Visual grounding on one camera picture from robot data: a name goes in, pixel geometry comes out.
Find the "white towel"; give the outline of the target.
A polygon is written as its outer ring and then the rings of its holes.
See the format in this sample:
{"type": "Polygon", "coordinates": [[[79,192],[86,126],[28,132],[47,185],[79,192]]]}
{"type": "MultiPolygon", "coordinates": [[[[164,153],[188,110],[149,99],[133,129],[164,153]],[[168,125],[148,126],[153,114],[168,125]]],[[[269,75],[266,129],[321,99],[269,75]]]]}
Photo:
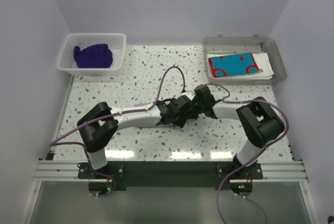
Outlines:
{"type": "Polygon", "coordinates": [[[253,57],[259,67],[259,72],[248,75],[238,75],[238,76],[229,76],[229,77],[218,77],[215,78],[211,72],[210,64],[208,58],[212,56],[220,56],[218,54],[207,54],[206,55],[206,64],[207,64],[207,76],[209,79],[214,81],[225,81],[225,80],[270,80],[274,72],[269,62],[269,57],[267,53],[252,53],[253,57]]]}

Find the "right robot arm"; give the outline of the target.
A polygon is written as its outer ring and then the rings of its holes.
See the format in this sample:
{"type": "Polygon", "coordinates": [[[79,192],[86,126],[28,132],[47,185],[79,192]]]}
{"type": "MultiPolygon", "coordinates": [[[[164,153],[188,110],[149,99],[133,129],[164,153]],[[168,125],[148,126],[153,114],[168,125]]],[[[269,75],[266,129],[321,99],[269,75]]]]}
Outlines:
{"type": "Polygon", "coordinates": [[[194,92],[196,112],[212,119],[240,121],[247,141],[233,158],[232,171],[237,178],[249,175],[261,152],[287,129],[287,122],[276,113],[278,108],[263,97],[241,102],[227,101],[227,97],[216,99],[207,85],[194,92]]]}

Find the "colourful striped towel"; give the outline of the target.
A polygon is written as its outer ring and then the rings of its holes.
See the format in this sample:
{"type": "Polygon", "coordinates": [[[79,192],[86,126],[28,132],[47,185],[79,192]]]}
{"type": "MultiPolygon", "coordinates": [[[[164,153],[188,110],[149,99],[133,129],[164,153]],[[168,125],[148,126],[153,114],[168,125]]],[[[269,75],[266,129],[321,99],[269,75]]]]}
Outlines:
{"type": "Polygon", "coordinates": [[[208,62],[215,78],[259,72],[252,53],[212,56],[208,58],[208,62]]]}

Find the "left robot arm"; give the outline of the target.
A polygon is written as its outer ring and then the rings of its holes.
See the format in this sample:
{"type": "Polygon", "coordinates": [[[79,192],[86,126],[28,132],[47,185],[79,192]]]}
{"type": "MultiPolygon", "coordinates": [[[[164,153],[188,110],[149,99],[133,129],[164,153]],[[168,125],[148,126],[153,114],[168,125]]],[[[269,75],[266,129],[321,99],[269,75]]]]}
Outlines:
{"type": "Polygon", "coordinates": [[[157,101],[128,109],[110,108],[106,102],[98,103],[77,126],[91,163],[90,172],[96,178],[105,177],[109,171],[105,147],[113,135],[130,127],[156,127],[173,124],[182,128],[192,115],[195,95],[186,91],[178,98],[157,101]]]}

